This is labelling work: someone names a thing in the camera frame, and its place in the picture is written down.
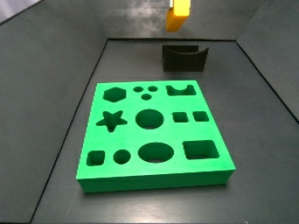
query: wall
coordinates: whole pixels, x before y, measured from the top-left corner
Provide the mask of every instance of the wall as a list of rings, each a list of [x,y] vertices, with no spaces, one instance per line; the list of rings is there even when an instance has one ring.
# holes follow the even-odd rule
[[[237,43],[299,119],[299,1],[265,2]]]
[[[106,43],[90,1],[36,4],[0,26],[0,222],[28,222]]]
[[[109,0],[94,5],[109,38],[235,40],[265,0],[192,0],[177,32],[165,32],[168,0]]]

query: green foam block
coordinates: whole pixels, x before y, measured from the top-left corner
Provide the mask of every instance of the green foam block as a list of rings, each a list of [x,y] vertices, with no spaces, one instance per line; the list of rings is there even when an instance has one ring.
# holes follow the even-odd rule
[[[235,170],[195,80],[97,84],[77,169],[85,193],[219,185]]]

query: square hole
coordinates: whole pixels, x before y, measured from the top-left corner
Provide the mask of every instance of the square hole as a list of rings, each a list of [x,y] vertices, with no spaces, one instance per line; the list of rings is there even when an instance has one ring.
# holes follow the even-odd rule
[[[188,116],[184,112],[173,112],[172,113],[172,120],[176,123],[187,123],[188,122]]]
[[[192,112],[193,120],[199,122],[207,122],[209,120],[208,115],[204,111]]]
[[[184,155],[188,159],[217,158],[216,145],[211,140],[183,142]]]
[[[102,165],[105,161],[105,152],[102,150],[93,150],[88,153],[86,165]]]

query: yellow block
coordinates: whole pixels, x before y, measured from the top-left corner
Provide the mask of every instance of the yellow block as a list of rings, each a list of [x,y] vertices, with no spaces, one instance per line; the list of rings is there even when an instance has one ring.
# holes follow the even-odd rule
[[[172,0],[172,8],[167,11],[165,30],[176,32],[191,14],[191,0]]]

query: black shape piece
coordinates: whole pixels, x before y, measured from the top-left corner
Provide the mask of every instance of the black shape piece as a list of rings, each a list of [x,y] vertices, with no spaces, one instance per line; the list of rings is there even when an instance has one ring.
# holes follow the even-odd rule
[[[165,72],[201,72],[209,48],[199,52],[196,45],[163,45]]]
[[[106,126],[106,131],[113,132],[117,125],[126,124],[126,120],[121,119],[122,111],[118,110],[114,114],[106,111],[102,112],[104,119],[96,125]]]

